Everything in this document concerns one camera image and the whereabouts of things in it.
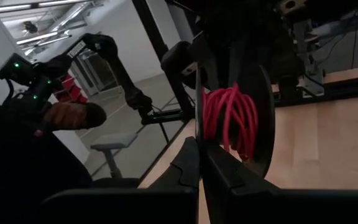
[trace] person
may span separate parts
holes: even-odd
[[[53,194],[89,186],[85,167],[52,132],[34,132],[3,113],[0,106],[0,223],[29,220]],[[44,119],[55,130],[75,130],[102,125],[106,113],[94,103],[55,103]]]

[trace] wooden table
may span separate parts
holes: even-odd
[[[358,77],[358,68],[328,74],[326,82]],[[140,187],[148,187],[169,166],[190,121]],[[266,179],[281,188],[358,189],[358,98],[276,109],[273,159]],[[209,223],[200,183],[199,223]]]

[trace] coiled red cable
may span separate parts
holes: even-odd
[[[218,128],[219,114],[224,112],[222,140],[226,151],[230,150],[230,121],[236,121],[239,127],[237,142],[231,148],[239,154],[243,161],[254,156],[255,139],[258,131],[258,114],[254,101],[249,95],[242,94],[238,84],[227,89],[203,91],[203,123],[204,138],[214,139]]]

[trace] stool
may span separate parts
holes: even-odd
[[[101,136],[91,145],[91,149],[103,152],[109,165],[112,178],[122,178],[122,174],[117,167],[116,161],[114,161],[114,156],[111,151],[114,149],[121,150],[128,148],[136,138],[136,133],[107,134]]]

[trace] gray floor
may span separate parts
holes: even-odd
[[[135,85],[145,95],[153,99],[154,106],[158,108],[165,106],[165,110],[179,108],[165,75],[158,75]],[[192,90],[188,90],[188,92],[191,96],[194,96]],[[86,168],[90,174],[94,174],[94,179],[100,179],[109,177],[109,168],[106,165],[102,166],[106,162],[103,154],[90,150],[90,145],[104,134],[135,133],[142,125],[139,114],[126,105],[123,94],[119,94],[118,91],[108,91],[94,96],[90,100],[105,109],[108,119],[98,128],[80,130],[77,131],[77,134],[91,153],[85,163]],[[176,121],[163,125],[171,139],[182,126],[182,122]],[[143,175],[166,144],[167,142],[158,124],[146,126],[130,147],[121,150],[114,157],[123,177],[140,177]]]

